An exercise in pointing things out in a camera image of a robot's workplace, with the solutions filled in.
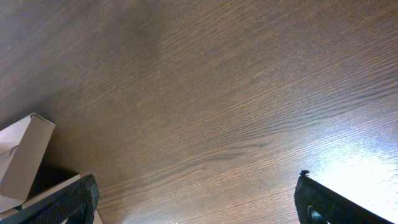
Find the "brown wooden surface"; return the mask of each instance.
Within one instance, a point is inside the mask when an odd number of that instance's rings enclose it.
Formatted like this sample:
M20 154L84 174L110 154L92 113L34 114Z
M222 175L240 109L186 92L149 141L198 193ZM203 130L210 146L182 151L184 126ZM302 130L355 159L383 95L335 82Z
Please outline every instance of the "brown wooden surface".
M105 223L292 223L300 169L398 222L397 1L0 3L0 122Z

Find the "wood grain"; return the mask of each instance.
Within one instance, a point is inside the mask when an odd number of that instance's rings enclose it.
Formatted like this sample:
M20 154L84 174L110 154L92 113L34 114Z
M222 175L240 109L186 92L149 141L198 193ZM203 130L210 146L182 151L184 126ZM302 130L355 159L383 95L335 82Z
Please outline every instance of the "wood grain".
M297 223L300 169L398 222L396 1L0 3L0 123L57 124L105 223Z

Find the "box flap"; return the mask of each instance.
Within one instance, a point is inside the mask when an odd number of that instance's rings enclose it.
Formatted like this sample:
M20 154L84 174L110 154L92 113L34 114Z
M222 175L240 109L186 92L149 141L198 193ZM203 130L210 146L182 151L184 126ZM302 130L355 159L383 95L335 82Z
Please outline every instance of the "box flap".
M15 147L11 150L8 150L2 154L0 154L0 182L6 174L8 166L10 165L12 158L14 157L15 152L17 151L18 147Z
M30 115L0 131L0 153L19 145L30 123Z
M27 198L54 127L40 116L31 116L18 149L1 179L2 196L21 201Z
M6 210L9 210L10 208L14 208L22 204L23 202L24 202L23 200L18 200L0 195L0 212L4 212Z

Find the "cardboard box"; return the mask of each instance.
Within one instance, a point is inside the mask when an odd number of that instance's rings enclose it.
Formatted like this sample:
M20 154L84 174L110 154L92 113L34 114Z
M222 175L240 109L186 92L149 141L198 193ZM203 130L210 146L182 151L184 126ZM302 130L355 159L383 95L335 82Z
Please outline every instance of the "cardboard box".
M22 204L22 209L25 209L25 208L33 205L34 203L36 203L36 202L38 202L38 201L40 201L40 200L42 200L42 199L54 194L55 192L57 192L57 191L63 189L64 187L72 184L73 182L75 182L76 180L79 180L80 178L81 178L81 176L80 176L80 174L78 174L78 175L76 175L76 176L74 176L74 177L62 182L61 184L58 184L58 185L52 187L51 189L46 190L45 192L33 197L32 199L30 199L30 200L26 201L24 204ZM95 213L94 213L94 222L93 222L93 224L103 224L102 219L101 219L99 213L97 212L97 210L95 210Z
M0 212L25 202L54 127L30 114L0 131Z

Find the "black object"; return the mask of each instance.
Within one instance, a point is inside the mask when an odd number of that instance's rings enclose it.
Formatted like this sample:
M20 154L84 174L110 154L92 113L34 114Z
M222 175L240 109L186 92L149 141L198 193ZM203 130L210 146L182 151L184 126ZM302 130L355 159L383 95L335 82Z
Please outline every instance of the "black object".
M294 193L298 219L311 223L391 223L342 197L301 171Z
M86 175L0 223L91 224L99 197L94 176Z

